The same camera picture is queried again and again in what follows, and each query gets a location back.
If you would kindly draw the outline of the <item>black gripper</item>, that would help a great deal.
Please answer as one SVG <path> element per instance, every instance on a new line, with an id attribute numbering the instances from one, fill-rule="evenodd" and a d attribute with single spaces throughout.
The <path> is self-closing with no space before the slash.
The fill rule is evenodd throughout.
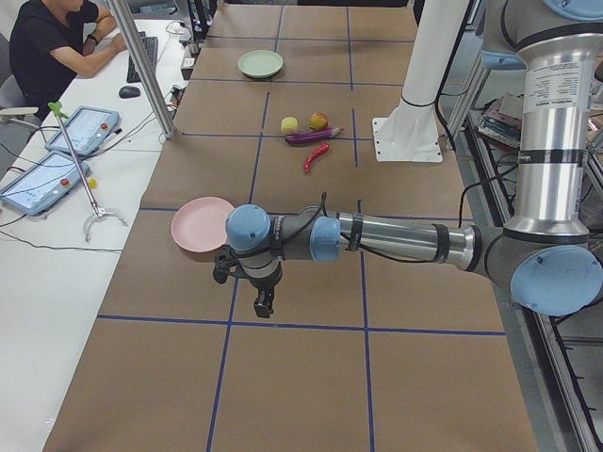
<path id="1" fill-rule="evenodd" d="M 283 277 L 281 262 L 271 261 L 260 268 L 244 266 L 243 271 L 252 286 L 259 290 L 253 303 L 256 316 L 270 318 L 273 314 L 274 287 Z"/>

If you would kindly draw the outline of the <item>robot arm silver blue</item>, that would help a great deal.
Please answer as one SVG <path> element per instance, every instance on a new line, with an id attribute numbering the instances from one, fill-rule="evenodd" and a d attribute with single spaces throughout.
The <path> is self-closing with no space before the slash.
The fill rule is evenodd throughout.
<path id="1" fill-rule="evenodd" d="M 335 260 L 363 250 L 409 264 L 451 264 L 474 272 L 542 315 L 569 315 L 597 300 L 602 265 L 579 221 L 587 160 L 590 89 L 602 49 L 598 1 L 491 1 L 481 60 L 522 69 L 523 96 L 513 216 L 503 226 L 459 226 L 329 213 L 323 206 L 270 215 L 239 206 L 225 222 L 216 282 L 248 280 L 258 316 L 272 315 L 285 260 Z"/>

